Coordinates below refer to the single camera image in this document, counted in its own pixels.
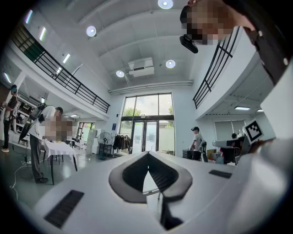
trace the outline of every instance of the white tablecloth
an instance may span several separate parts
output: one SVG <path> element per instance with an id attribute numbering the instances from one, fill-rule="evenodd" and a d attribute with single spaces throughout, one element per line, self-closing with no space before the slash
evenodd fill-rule
<path id="1" fill-rule="evenodd" d="M 57 143 L 57 142 L 49 142 L 45 140 L 44 147 L 46 150 L 47 158 L 51 155 L 69 155 L 71 157 L 71 161 L 73 161 L 73 157 L 76 158 L 76 152 L 73 148 L 69 145 L 65 144 L 64 142 Z"/>

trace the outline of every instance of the white t-shirt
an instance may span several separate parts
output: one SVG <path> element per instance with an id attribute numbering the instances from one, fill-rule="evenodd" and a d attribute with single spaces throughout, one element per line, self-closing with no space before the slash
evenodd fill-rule
<path id="1" fill-rule="evenodd" d="M 195 144 L 194 144 L 194 149 L 193 151 L 200 151 L 200 145 L 201 145 L 201 142 L 202 142 L 202 137 L 201 135 L 198 133 L 198 134 L 195 134 L 194 137 L 193 137 L 193 140 L 195 140 Z"/>
<path id="2" fill-rule="evenodd" d="M 45 109 L 43 109 L 42 113 L 45 117 L 45 121 L 40 123 L 38 119 L 35 120 L 35 123 L 31 127 L 31 129 L 28 131 L 30 135 L 33 135 L 34 137 L 42 140 L 43 136 L 45 135 L 45 122 L 51 121 L 54 119 L 55 114 L 55 107 L 54 106 L 47 106 Z"/>

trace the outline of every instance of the electric fan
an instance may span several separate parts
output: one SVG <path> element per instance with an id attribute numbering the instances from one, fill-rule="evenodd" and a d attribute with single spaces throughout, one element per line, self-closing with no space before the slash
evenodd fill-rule
<path id="1" fill-rule="evenodd" d="M 104 153 L 108 154 L 107 153 L 108 147 L 110 147 L 110 153 L 111 153 L 112 141 L 113 141 L 113 137 L 109 133 L 104 132 L 98 136 L 98 143 L 99 143 L 99 147 L 100 147 L 99 152 L 101 152 L 101 149 L 103 149 L 103 151 L 102 151 L 103 155 L 101 157 L 99 157 L 100 160 L 107 160 L 106 158 L 104 158 Z"/>

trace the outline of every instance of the railing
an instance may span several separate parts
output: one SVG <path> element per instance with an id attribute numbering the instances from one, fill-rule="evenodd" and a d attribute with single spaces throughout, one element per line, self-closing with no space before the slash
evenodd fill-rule
<path id="1" fill-rule="evenodd" d="M 11 36 L 16 46 L 43 72 L 79 98 L 107 113 L 109 104 L 69 73 L 22 25 Z"/>
<path id="2" fill-rule="evenodd" d="M 235 28 L 230 34 L 229 39 L 219 41 L 210 67 L 203 79 L 196 95 L 193 98 L 196 109 L 203 103 L 207 95 L 216 85 L 217 79 L 220 77 L 227 61 L 232 59 L 231 54 L 239 32 L 239 27 Z"/>

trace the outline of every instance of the tree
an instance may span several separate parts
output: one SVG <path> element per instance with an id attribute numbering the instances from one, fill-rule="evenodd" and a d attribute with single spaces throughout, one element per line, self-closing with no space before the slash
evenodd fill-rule
<path id="1" fill-rule="evenodd" d="M 169 110 L 170 115 L 174 115 L 173 114 L 173 106 L 170 106 L 168 110 Z M 168 122 L 169 123 L 167 126 L 165 126 L 165 128 L 174 128 L 174 120 L 169 120 Z"/>
<path id="2" fill-rule="evenodd" d="M 133 116 L 133 112 L 134 112 L 134 108 L 128 107 L 124 109 L 123 116 Z M 141 111 L 136 109 L 134 116 L 140 116 L 140 115 L 141 115 Z"/>

